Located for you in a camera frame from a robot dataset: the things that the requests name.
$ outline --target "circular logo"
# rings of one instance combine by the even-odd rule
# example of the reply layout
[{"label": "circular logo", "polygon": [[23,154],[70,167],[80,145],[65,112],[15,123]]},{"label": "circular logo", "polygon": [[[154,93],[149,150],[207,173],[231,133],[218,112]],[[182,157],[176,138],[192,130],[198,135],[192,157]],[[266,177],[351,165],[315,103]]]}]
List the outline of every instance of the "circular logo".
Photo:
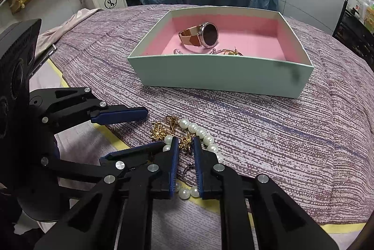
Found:
[{"label": "circular logo", "polygon": [[117,0],[105,0],[105,7],[110,10],[117,5]]}]

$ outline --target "watch face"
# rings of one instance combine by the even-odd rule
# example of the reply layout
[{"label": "watch face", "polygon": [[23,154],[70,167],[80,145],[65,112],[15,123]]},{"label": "watch face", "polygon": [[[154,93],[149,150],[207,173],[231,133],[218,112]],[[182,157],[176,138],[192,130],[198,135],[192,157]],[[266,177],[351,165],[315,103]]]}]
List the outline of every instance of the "watch face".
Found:
[{"label": "watch face", "polygon": [[218,40],[218,30],[215,25],[208,23],[203,30],[203,39],[207,46],[213,46]]}]

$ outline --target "purple patterned fabric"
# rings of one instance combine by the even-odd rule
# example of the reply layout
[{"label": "purple patterned fabric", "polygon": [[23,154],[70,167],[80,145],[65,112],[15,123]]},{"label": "purple patterned fabric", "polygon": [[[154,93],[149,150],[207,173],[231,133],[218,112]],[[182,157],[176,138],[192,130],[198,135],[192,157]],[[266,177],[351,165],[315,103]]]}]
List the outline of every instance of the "purple patterned fabric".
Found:
[{"label": "purple patterned fabric", "polygon": [[[242,175],[267,173],[318,223],[366,222],[374,209],[374,74],[364,60],[288,18],[315,66],[298,99],[143,86],[127,56],[167,11],[183,7],[98,12],[59,40],[52,60],[70,86],[149,109],[144,122],[110,126],[129,146],[150,141],[151,122],[186,117],[216,138],[224,164]],[[189,161],[180,155],[179,175]]]}]

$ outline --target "silver ring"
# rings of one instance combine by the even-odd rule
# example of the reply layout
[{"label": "silver ring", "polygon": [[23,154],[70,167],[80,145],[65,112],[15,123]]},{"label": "silver ring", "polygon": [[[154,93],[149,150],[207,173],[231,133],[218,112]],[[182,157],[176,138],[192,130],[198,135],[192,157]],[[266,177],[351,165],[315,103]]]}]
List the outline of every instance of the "silver ring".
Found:
[{"label": "silver ring", "polygon": [[182,181],[189,187],[194,187],[194,185],[190,185],[186,179],[184,178],[184,176],[186,175],[187,171],[188,170],[191,170],[191,169],[195,169],[195,165],[194,164],[191,164],[190,162],[188,163],[188,166],[186,166],[186,168],[184,168],[183,170],[183,173],[182,173]]}]

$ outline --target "yellow fabric stripe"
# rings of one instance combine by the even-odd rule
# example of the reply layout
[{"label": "yellow fabric stripe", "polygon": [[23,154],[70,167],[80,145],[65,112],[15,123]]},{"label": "yellow fabric stripe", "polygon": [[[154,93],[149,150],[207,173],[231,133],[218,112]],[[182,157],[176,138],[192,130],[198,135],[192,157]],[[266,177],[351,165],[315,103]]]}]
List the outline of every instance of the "yellow fabric stripe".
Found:
[{"label": "yellow fabric stripe", "polygon": [[[48,59],[48,63],[51,65],[53,70],[60,76],[62,86],[65,88],[68,88],[69,86],[66,83],[66,81],[63,79],[61,71],[54,65],[54,63],[50,59]],[[98,129],[117,150],[123,150],[123,149],[129,148],[128,145],[126,145],[123,141],[121,141],[118,137],[116,137],[106,126],[98,125],[98,124],[93,124],[93,126],[96,129]],[[184,182],[180,180],[179,182],[182,184],[184,188],[189,188]],[[195,198],[192,196],[189,198],[189,200],[192,203],[210,212],[219,214],[219,201],[218,200],[202,200],[201,198]],[[251,226],[253,227],[254,223],[253,223],[252,214],[248,213],[248,217],[249,217]],[[322,225],[321,228],[329,234],[341,234],[341,233],[360,231],[365,225],[366,223],[343,224],[343,225],[327,224],[327,225]]]}]

